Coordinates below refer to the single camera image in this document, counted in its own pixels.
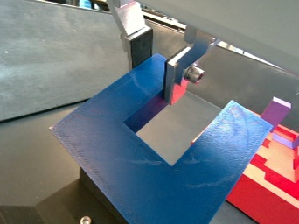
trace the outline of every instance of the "purple block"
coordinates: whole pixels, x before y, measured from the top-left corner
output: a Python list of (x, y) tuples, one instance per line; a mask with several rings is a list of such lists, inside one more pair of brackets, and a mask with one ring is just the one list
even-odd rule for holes
[(299, 136), (297, 136), (296, 139), (293, 140), (293, 149), (295, 149), (296, 146), (299, 146)]
[(271, 132), (275, 130), (276, 125), (284, 120), (288, 111), (291, 110), (291, 103), (273, 97), (268, 103), (261, 118), (273, 125)]
[(272, 135), (272, 139), (276, 140), (280, 144), (287, 146), (289, 149), (293, 148), (293, 142), (279, 136), (276, 133)]

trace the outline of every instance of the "screw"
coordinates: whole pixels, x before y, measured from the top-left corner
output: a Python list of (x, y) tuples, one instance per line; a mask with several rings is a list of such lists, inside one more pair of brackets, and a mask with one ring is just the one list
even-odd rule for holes
[(191, 83), (199, 84), (201, 81), (201, 76), (204, 75), (204, 71), (192, 64), (183, 75), (183, 78), (189, 81)]
[(79, 224), (91, 224), (91, 218), (88, 216), (81, 217)]

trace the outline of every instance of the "blue 3d printed part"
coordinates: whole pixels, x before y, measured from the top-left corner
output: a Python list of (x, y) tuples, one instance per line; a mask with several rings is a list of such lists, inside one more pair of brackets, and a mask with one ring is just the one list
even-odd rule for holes
[(156, 54), (51, 129), (127, 222), (209, 223), (271, 125), (231, 101), (173, 166), (136, 135), (165, 107)]

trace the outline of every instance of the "metal bracket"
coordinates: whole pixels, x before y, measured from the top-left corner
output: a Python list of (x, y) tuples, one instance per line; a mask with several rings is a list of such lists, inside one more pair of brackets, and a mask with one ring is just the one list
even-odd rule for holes
[(153, 31), (145, 25), (140, 3), (132, 0), (107, 0), (107, 5), (121, 32), (131, 70), (152, 56)]
[(167, 61), (164, 73), (164, 99), (173, 104), (183, 96), (187, 83), (199, 83), (203, 70), (196, 67), (196, 60), (219, 43), (209, 34), (187, 26), (184, 33), (187, 43), (192, 47), (184, 47)]

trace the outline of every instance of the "red object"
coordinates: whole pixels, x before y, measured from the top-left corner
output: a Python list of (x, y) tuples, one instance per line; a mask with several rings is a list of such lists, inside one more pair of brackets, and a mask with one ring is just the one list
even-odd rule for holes
[(173, 83), (172, 87), (172, 104), (175, 104), (183, 97), (188, 86), (188, 81), (181, 79), (181, 85)]
[(245, 175), (227, 200), (260, 224), (299, 223), (299, 209)]
[[(297, 133), (281, 125), (276, 127), (275, 133), (289, 139), (297, 137)], [(271, 150), (281, 153), (287, 150), (283, 145), (277, 145), (272, 143), (271, 148), (268, 135), (261, 146), (263, 152), (260, 155), (257, 152), (252, 158), (227, 201), (261, 224), (295, 224), (299, 223), (299, 152), (297, 147), (289, 149), (293, 153), (293, 160), (289, 160), (293, 163), (289, 164), (293, 168), (293, 182), (265, 165)]]

